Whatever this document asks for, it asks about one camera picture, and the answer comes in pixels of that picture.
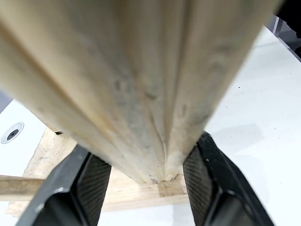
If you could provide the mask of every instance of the round hole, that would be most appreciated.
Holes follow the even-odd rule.
[[[10,127],[2,136],[1,138],[1,143],[2,144],[7,144],[11,142],[13,139],[15,139],[23,130],[24,128],[24,123],[23,122],[18,122],[17,124],[13,125]]]
[[[14,131],[12,131],[9,135],[7,140],[10,140],[11,138],[13,138],[15,135],[17,135],[17,133],[19,132],[18,129],[15,129]]]

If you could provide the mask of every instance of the black metal part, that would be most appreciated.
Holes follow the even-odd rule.
[[[183,165],[197,226],[273,226],[246,178],[204,133]],[[55,167],[17,226],[96,226],[111,166],[77,145]]]
[[[77,145],[47,177],[16,226],[96,226],[111,166]]]
[[[183,170],[197,226],[273,226],[244,175],[208,133],[201,136]]]

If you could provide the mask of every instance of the plywood base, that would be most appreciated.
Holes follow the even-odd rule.
[[[46,129],[23,176],[46,178],[51,170],[75,147],[76,141],[65,134],[56,135]],[[115,168],[112,168],[103,211],[133,209],[155,205],[188,202],[188,195],[180,174],[175,180],[160,184],[138,184]],[[19,217],[29,201],[11,202],[6,211]]]

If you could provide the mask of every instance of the white floor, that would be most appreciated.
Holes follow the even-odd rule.
[[[244,172],[277,226],[300,225],[300,86],[300,62],[264,28],[206,127]],[[0,134],[16,122],[25,123],[15,144],[0,146],[0,174],[22,175],[45,128],[21,109],[14,101],[0,114]],[[18,162],[14,156],[20,156]],[[0,204],[0,212],[6,205]],[[15,220],[0,215],[0,222],[10,226]],[[120,224],[194,225],[188,203],[101,214],[99,225]]]

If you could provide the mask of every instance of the wood grain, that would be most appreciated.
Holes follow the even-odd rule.
[[[277,2],[0,0],[0,86],[135,181],[169,181]]]
[[[29,200],[43,181],[36,178],[0,175],[0,201]]]
[[[75,140],[67,137],[65,134],[57,136],[47,128],[28,163],[23,177],[46,178],[51,170],[73,150],[75,145]],[[40,185],[35,186],[35,184],[31,183],[29,186],[35,187],[35,190],[40,187]],[[18,197],[12,200],[19,200],[19,202],[10,202],[6,213],[19,217],[33,195],[33,192],[19,194]],[[112,168],[102,211],[134,209],[183,202],[188,202],[188,195],[182,174],[170,182],[138,184],[119,170]]]

